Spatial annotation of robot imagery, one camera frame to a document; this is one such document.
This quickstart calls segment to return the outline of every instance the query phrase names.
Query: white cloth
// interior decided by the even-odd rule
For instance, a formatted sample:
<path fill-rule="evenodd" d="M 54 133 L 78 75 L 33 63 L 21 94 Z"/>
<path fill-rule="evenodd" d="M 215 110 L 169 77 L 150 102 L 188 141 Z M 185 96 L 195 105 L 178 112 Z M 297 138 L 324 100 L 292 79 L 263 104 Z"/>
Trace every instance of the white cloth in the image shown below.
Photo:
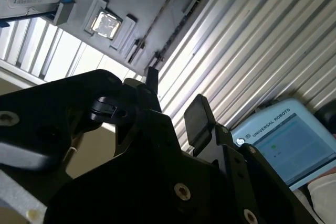
<path fill-rule="evenodd" d="M 308 190 L 314 210 L 324 224 L 336 224 L 336 174 L 330 174 L 311 182 L 308 185 Z M 315 218 L 317 223 L 322 224 L 305 195 L 299 190 L 294 191 L 294 194 Z"/>

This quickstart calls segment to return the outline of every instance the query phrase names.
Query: corrugated metal wall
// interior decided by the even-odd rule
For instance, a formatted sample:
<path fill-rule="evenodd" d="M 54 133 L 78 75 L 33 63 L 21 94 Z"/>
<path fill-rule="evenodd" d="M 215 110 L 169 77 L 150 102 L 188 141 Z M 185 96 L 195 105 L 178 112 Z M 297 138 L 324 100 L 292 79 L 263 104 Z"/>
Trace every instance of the corrugated metal wall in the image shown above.
<path fill-rule="evenodd" d="M 233 127 L 282 95 L 316 110 L 336 97 L 336 1 L 210 0 L 160 72 L 159 96 L 186 150 L 198 93 Z"/>
<path fill-rule="evenodd" d="M 336 1 L 209 0 L 160 71 L 161 107 L 186 150 L 183 113 L 198 93 L 227 127 L 282 95 L 314 111 L 336 97 L 335 54 Z M 22 87 L 97 68 L 141 78 L 42 19 L 2 29 L 0 58 L 1 77 Z"/>

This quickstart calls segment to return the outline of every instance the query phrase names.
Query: gray surface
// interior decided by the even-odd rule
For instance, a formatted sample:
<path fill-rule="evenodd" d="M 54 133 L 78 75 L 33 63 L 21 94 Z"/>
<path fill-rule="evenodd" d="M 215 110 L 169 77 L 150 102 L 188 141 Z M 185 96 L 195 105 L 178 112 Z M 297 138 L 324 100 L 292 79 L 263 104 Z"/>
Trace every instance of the gray surface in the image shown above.
<path fill-rule="evenodd" d="M 35 220 L 27 220 L 30 223 L 43 223 L 47 207 L 2 170 L 0 170 L 0 198 L 3 201 L 2 206 L 10 206 L 25 218 L 29 210 L 38 211 L 39 216 Z"/>
<path fill-rule="evenodd" d="M 99 39 L 99 37 L 91 37 L 90 34 L 81 29 L 87 11 L 93 0 L 74 1 L 77 3 L 77 6 L 70 17 L 70 21 L 60 27 L 85 43 L 102 51 L 104 54 L 112 57 L 116 61 L 128 66 L 128 64 L 124 62 L 124 58 L 120 56 L 116 50 L 112 47 L 108 47 L 106 43 Z M 141 59 L 138 61 L 135 60 L 132 63 L 133 65 L 129 66 L 131 69 L 136 70 L 139 74 L 143 73 L 144 68 L 152 58 L 153 53 L 156 50 L 162 49 L 169 39 L 171 33 L 184 16 L 183 10 L 185 10 L 190 1 L 191 0 L 174 0 L 168 6 L 167 10 L 163 13 L 152 33 L 146 40 L 146 49 L 141 56 Z M 134 30 L 134 37 L 130 38 L 132 40 L 144 36 L 163 3 L 164 0 L 109 0 L 108 9 L 122 19 L 125 19 L 127 14 L 131 14 L 138 19 Z"/>
<path fill-rule="evenodd" d="M 11 207 L 30 223 L 42 223 L 47 203 L 69 181 L 64 168 L 43 175 L 0 166 L 0 206 Z"/>

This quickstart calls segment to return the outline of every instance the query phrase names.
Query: touchscreen display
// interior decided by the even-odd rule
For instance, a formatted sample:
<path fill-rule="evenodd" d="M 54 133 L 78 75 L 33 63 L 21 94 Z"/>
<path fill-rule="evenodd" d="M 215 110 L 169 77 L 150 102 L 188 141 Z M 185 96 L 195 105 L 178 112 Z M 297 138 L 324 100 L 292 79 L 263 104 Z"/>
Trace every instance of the touchscreen display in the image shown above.
<path fill-rule="evenodd" d="M 288 186 L 336 159 L 336 153 L 296 114 L 254 143 Z"/>

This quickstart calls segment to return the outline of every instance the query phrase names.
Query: screw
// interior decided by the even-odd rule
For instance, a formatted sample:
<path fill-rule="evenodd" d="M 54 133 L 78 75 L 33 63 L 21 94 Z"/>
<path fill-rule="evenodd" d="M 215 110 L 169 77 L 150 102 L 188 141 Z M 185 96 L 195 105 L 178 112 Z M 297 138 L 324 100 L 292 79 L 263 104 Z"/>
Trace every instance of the screw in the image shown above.
<path fill-rule="evenodd" d="M 250 149 L 250 152 L 252 152 L 253 154 L 256 153 L 256 150 L 252 146 L 250 146 L 249 149 Z"/>
<path fill-rule="evenodd" d="M 188 201 L 191 198 L 191 194 L 189 191 L 189 188 L 186 187 L 184 184 L 182 183 L 177 183 L 174 186 L 174 190 L 176 195 L 178 196 L 178 198 L 180 198 L 183 201 Z"/>
<path fill-rule="evenodd" d="M 224 133 L 229 133 L 229 131 L 227 130 L 227 128 L 226 127 L 222 127 L 222 131 L 224 132 Z"/>
<path fill-rule="evenodd" d="M 237 144 L 238 145 L 243 145 L 245 143 L 245 139 L 243 139 L 243 138 L 238 138 L 237 139 Z"/>
<path fill-rule="evenodd" d="M 20 118 L 11 111 L 0 111 L 0 126 L 11 127 L 17 124 Z"/>
<path fill-rule="evenodd" d="M 26 212 L 26 216 L 27 218 L 30 220 L 30 221 L 35 221 L 39 218 L 39 211 L 38 210 L 34 210 L 34 209 L 31 209 L 31 210 L 28 210 Z"/>
<path fill-rule="evenodd" d="M 257 217 L 248 209 L 244 209 L 244 217 L 249 224 L 258 224 Z"/>

